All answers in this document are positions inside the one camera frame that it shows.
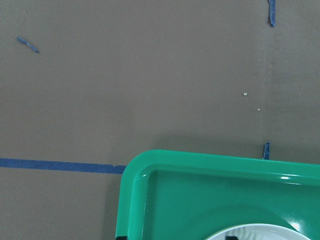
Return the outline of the green plastic tray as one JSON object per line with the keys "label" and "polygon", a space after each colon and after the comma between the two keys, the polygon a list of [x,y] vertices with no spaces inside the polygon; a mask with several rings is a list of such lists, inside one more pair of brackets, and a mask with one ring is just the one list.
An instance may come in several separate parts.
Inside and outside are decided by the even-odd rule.
{"label": "green plastic tray", "polygon": [[204,240],[244,224],[279,225],[319,239],[320,167],[150,150],[123,172],[118,240]]}

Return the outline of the white round plate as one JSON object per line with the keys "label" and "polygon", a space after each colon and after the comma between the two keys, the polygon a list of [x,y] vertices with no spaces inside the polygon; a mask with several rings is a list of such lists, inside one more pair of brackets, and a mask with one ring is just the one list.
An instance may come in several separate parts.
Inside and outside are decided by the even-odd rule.
{"label": "white round plate", "polygon": [[251,223],[222,229],[206,240],[310,240],[310,238],[287,227]]}

